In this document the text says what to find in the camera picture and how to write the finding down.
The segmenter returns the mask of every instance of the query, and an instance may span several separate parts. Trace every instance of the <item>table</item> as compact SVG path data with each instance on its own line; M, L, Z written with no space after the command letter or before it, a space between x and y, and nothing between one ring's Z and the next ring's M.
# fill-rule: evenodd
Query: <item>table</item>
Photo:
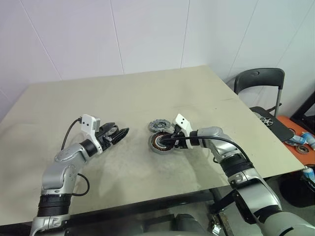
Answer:
M281 121L281 123L283 123L286 127L294 129L296 135L301 136L302 132L307 132L307 130L305 130L301 126L299 126L296 123L294 123L293 121L291 121L288 117L278 116L278 120ZM290 146L290 145L285 144L285 143L284 143L284 145L290 150L290 152L292 152L292 154L303 165L311 165L311 164L315 165L315 151L308 144L304 145L310 150L310 152L308 154L300 154L295 150L295 147Z
M72 214L228 185L208 149L158 155L148 123L184 115L193 129L220 126L263 177L303 165L207 66L30 85L0 124L0 223L31 221L41 175L64 134L82 114L129 127L128 135L83 169L91 183L74 197ZM83 140L79 125L69 145ZM85 190L78 178L76 192Z

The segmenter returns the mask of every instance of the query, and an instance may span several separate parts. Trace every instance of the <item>gear part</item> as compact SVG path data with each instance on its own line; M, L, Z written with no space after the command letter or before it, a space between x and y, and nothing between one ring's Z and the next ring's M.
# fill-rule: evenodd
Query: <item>gear part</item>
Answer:
M273 125L274 121L271 118L268 117L262 117L260 118L260 120L266 125L266 126L270 126Z
M155 133L154 135L152 135L149 138L149 146L152 149L152 151L158 153L158 154L168 154L169 152L172 151L172 149L174 147L170 147L170 146L164 146L162 145L159 141L161 139L162 136L167 135L169 133L166 132L158 132Z
M165 119L156 119L149 123L149 129L152 132L159 132L165 129L169 129L171 127L171 123Z
M298 145L298 146L296 146L296 147L295 147L295 150L296 150L298 153L300 153L300 154L307 154L307 153L310 152L310 150L309 150L307 147L303 146L303 145Z

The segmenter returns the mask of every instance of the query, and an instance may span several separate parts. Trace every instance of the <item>chair backrest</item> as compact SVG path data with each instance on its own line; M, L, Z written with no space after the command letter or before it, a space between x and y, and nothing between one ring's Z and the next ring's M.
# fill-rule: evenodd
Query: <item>chair backrest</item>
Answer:
M284 86L284 71L279 68L258 68L243 71L235 78L234 92L254 86Z

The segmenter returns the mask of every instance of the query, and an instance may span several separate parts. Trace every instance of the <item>black chair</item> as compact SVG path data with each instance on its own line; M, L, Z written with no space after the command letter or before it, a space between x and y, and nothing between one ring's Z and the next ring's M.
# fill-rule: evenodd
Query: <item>black chair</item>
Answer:
M254 86L277 86L278 96L276 105L268 110L262 107L251 107L251 111L261 115L261 120L268 126L268 121L270 120L268 128L281 140L284 142L293 137L292 131L285 127L280 121L276 119L279 106L281 106L280 98L282 88L284 86L284 71L279 68L258 68L243 71L238 74L235 78L234 92L239 94L243 89L254 87ZM271 115L270 112L275 110L275 115Z

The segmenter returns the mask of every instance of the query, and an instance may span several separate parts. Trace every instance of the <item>copper coil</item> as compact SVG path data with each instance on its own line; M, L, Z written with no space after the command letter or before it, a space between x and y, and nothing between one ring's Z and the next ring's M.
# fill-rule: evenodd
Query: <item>copper coil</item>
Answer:
M151 144L152 146L160 151L170 151L173 147L168 147L168 146L162 146L158 143L158 138L164 136L164 133L156 133L155 135L152 136L151 138Z

